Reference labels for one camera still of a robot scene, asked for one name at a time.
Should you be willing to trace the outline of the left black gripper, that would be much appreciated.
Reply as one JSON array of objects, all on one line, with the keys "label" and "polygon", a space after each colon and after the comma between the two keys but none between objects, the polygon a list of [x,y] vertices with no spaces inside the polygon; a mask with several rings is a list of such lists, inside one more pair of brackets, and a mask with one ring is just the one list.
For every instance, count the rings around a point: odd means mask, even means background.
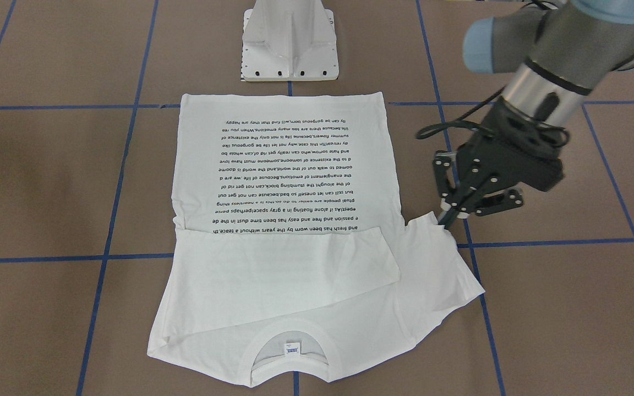
[{"label": "left black gripper", "polygon": [[[564,178],[559,155],[565,145],[565,128],[530,119],[499,98],[478,124],[478,131],[457,150],[460,181],[476,164],[485,175],[497,175],[509,185],[524,183],[549,191]],[[456,154],[436,151],[433,171],[442,213],[438,225],[449,229],[456,219],[487,216],[523,206],[519,189],[510,188],[484,195],[483,188],[456,187]]]}]

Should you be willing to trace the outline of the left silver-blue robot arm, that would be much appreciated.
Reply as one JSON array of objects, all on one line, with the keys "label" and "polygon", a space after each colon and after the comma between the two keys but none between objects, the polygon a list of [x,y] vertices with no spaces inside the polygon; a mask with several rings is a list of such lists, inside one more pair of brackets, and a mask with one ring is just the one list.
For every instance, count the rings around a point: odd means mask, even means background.
[{"label": "left silver-blue robot arm", "polygon": [[480,123],[465,113],[417,132],[418,139],[448,128],[473,133],[433,159],[445,228],[522,206],[520,183],[548,191],[563,179],[566,121],[604,76],[634,69],[634,1],[531,1],[471,25],[463,57],[473,72],[514,76],[487,99],[493,106]]}]

